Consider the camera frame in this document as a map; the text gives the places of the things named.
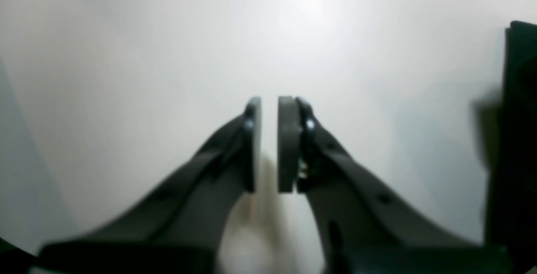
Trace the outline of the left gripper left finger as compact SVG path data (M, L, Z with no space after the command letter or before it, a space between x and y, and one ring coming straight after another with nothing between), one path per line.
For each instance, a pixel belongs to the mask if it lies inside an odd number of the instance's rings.
M230 212L255 192L261 99L214 132L190 161L115 220L44 246L38 267L57 274L212 274Z

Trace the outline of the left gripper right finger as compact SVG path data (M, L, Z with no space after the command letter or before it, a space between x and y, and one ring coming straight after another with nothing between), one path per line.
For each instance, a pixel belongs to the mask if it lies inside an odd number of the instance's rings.
M301 97L278 98L278 189L304 194L328 274L508 274L503 247L426 219L357 163Z

